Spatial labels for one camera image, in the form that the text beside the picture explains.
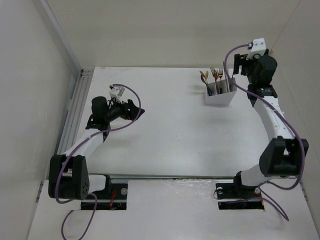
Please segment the gold fork dark green handle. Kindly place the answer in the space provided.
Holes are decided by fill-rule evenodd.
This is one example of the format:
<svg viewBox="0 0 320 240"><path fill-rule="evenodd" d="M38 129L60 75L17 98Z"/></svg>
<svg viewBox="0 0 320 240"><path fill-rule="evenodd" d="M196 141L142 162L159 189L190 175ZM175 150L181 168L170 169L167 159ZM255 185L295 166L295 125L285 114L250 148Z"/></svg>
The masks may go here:
<svg viewBox="0 0 320 240"><path fill-rule="evenodd" d="M214 70L214 78L215 78L215 85L216 85L217 94L220 94L221 93L221 82L218 81L218 79L220 78L220 75L217 70Z"/></svg>

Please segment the rose gold fork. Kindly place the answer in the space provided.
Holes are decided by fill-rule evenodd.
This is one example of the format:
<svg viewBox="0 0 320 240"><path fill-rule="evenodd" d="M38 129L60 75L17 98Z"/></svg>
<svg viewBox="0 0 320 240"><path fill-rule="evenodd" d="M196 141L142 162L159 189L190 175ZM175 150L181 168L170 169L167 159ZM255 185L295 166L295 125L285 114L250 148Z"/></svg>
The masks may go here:
<svg viewBox="0 0 320 240"><path fill-rule="evenodd" d="M210 68L210 71L211 71L212 76L213 76L213 78L214 78L216 93L219 94L219 87L218 87L218 83L217 83L217 80L218 80L218 78L219 78L218 72L215 70L214 67L211 67L211 68Z"/></svg>

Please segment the brown wooden spoon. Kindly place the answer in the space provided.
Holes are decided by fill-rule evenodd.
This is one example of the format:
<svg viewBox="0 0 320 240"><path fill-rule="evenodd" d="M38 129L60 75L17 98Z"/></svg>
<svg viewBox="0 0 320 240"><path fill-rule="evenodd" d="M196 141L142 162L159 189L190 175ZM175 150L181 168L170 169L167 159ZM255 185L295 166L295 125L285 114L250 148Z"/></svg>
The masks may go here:
<svg viewBox="0 0 320 240"><path fill-rule="evenodd" d="M206 85L204 74L205 74L204 72L200 71L200 79Z"/></svg>

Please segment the small gold spoon green handle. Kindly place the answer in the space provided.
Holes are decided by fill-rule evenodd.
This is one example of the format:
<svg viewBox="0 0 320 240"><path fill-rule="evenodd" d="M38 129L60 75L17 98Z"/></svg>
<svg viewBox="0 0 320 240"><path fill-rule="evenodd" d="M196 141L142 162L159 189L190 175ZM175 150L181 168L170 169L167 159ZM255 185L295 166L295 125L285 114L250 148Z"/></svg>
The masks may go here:
<svg viewBox="0 0 320 240"><path fill-rule="evenodd" d="M205 74L204 74L204 80L205 80L205 83L206 83L206 88L209 86L208 77L209 77L209 72L206 71Z"/></svg>

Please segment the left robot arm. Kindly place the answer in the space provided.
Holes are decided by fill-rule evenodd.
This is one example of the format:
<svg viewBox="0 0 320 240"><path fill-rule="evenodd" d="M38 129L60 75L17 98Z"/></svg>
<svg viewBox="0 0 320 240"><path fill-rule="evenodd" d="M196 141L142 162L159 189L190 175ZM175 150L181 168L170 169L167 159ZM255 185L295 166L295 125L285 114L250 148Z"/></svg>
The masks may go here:
<svg viewBox="0 0 320 240"><path fill-rule="evenodd" d="M121 118L132 124L144 113L145 110L131 99L118 102L115 98L107 100L104 96L93 98L91 115L81 138L70 149L50 159L49 197L60 204L85 200L94 192L100 198L109 197L112 192L109 176L89 173L87 161L113 131L112 121Z"/></svg>

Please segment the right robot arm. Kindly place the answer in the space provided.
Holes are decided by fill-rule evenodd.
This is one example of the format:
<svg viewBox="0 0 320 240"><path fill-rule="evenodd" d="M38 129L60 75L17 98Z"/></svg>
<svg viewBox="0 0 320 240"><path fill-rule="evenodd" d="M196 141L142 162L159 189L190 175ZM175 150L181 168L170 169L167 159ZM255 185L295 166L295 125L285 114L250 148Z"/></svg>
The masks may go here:
<svg viewBox="0 0 320 240"><path fill-rule="evenodd" d="M271 84L277 66L277 61L267 53L234 56L233 74L248 78L245 92L269 140L259 163L233 178L231 190L237 197L246 197L260 184L275 178L296 177L297 183L302 178L309 143L299 137L280 109L278 95Z"/></svg>

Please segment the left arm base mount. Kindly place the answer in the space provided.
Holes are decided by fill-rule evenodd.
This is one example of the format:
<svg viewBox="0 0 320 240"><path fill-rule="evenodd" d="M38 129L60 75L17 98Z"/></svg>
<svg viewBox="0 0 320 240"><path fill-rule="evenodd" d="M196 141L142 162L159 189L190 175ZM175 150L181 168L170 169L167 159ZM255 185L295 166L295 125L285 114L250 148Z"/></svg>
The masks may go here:
<svg viewBox="0 0 320 240"><path fill-rule="evenodd" d="M90 174L89 195L81 201L81 210L119 211L127 209L128 183L113 181L109 175Z"/></svg>

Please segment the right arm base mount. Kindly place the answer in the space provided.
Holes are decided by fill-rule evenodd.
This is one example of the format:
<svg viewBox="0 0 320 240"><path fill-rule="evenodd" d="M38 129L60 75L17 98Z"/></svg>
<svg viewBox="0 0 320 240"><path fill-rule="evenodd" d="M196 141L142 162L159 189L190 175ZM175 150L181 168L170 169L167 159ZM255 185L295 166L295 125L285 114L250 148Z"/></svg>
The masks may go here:
<svg viewBox="0 0 320 240"><path fill-rule="evenodd" d="M262 195L254 186L236 186L233 182L216 182L214 198L219 210L264 210Z"/></svg>

